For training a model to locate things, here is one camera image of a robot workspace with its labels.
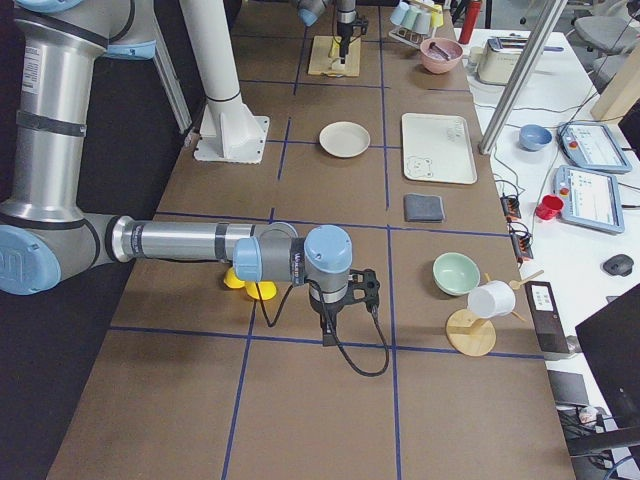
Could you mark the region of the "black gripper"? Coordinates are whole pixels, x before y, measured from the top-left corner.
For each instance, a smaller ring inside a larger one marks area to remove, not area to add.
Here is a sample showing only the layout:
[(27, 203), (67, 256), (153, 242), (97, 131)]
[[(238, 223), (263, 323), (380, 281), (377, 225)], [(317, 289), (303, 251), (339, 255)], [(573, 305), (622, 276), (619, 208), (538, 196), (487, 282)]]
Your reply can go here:
[[(339, 39), (339, 55), (347, 56), (349, 53), (349, 44), (351, 36), (347, 34), (340, 34), (338, 36)], [(338, 58), (338, 67), (345, 68), (347, 65), (347, 57), (339, 57)]]
[(315, 298), (310, 299), (312, 309), (319, 315), (322, 329), (322, 343), (324, 347), (333, 347), (339, 344), (337, 336), (337, 316), (348, 302), (341, 299), (337, 302), (322, 303)]

